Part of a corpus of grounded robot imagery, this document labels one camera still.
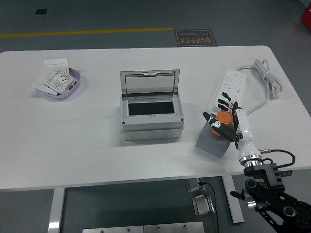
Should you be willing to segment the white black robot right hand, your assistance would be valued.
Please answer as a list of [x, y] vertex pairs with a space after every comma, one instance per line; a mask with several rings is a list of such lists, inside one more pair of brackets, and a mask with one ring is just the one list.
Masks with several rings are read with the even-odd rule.
[[261, 152], [254, 145], [246, 112], [227, 93], [223, 92], [222, 96], [222, 99], [218, 99], [218, 107], [222, 111], [229, 113], [234, 129], [227, 126], [222, 120], [212, 117], [207, 112], [203, 113], [204, 118], [216, 133], [235, 143], [239, 151], [238, 159], [242, 166], [249, 167], [262, 164]]

